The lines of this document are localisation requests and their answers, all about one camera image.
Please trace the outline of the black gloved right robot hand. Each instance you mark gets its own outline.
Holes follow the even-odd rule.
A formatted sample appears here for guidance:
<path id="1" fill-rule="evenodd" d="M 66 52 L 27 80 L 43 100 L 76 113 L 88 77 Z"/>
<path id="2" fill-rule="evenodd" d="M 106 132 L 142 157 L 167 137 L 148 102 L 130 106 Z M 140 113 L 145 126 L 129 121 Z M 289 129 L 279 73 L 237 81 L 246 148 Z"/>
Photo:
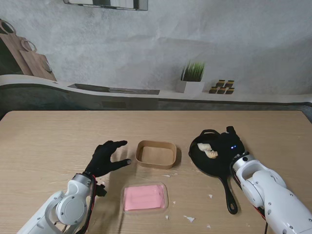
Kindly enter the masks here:
<path id="1" fill-rule="evenodd" d="M 245 147 L 233 126 L 226 127 L 226 132 L 220 134 L 217 152 L 222 158 L 228 160 L 245 153 Z"/>

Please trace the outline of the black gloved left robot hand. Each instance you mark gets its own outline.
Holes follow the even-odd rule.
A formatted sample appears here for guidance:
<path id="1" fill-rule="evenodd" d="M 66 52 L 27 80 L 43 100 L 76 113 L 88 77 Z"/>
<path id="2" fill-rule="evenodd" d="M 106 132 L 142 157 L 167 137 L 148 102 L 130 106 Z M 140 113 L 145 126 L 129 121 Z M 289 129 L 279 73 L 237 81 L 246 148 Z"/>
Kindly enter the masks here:
<path id="1" fill-rule="evenodd" d="M 130 159 L 112 162 L 111 156 L 120 147 L 125 146 L 127 141 L 107 141 L 98 145 L 95 149 L 92 159 L 85 168 L 85 173 L 95 178 L 104 176 L 112 171 L 128 166 L 132 163 Z"/>

